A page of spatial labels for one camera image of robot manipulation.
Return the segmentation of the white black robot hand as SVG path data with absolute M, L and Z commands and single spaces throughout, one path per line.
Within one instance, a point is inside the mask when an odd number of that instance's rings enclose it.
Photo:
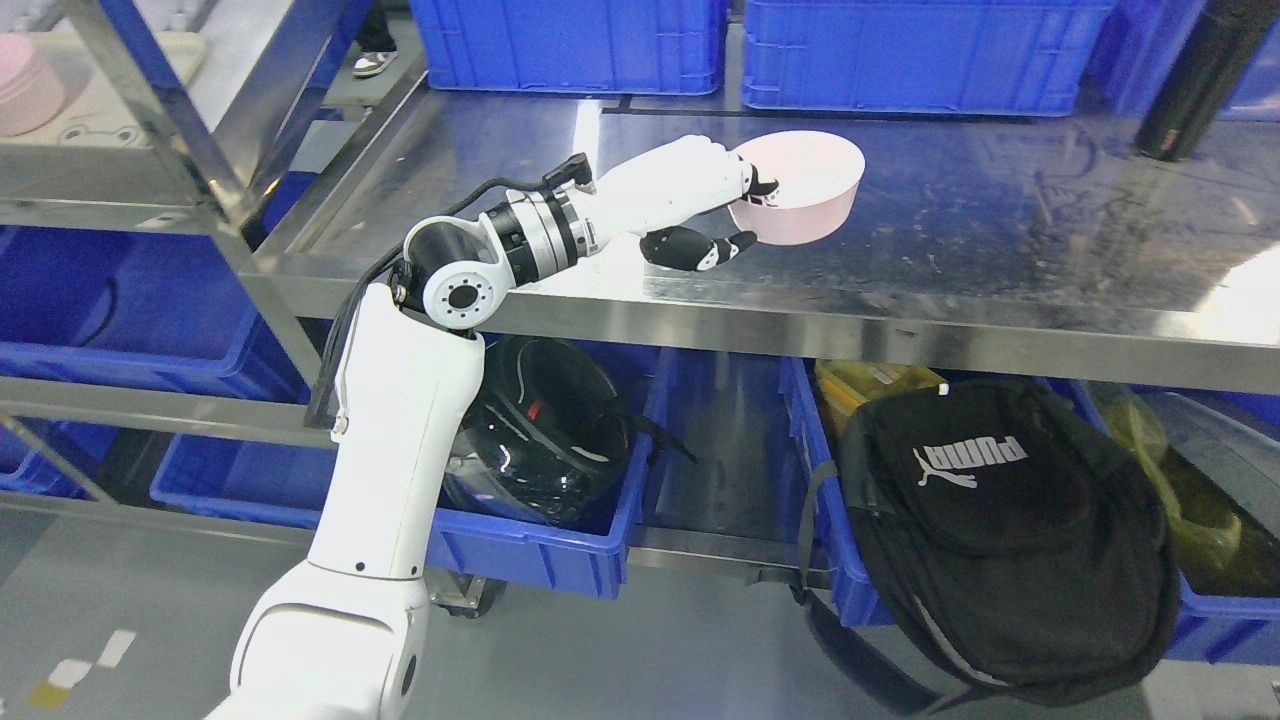
M 709 237 L 685 222 L 737 201 L 767 205 L 778 192 L 772 174 L 700 135 L 652 149 L 600 178 L 579 152 L 539 186 L 509 190 L 480 215 L 486 251 L 479 268 L 489 283 L 509 290 L 632 238 L 653 265 L 708 272 L 751 247 L 756 236 Z

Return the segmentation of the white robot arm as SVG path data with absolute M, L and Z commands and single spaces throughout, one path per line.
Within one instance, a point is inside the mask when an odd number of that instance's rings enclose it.
M 398 719 L 426 671 L 422 578 L 451 447 L 483 378 L 475 327 L 515 287 L 490 222 L 434 217 L 402 254 L 406 299 L 361 295 L 339 365 L 335 466 L 303 561 L 265 591 L 214 719 Z

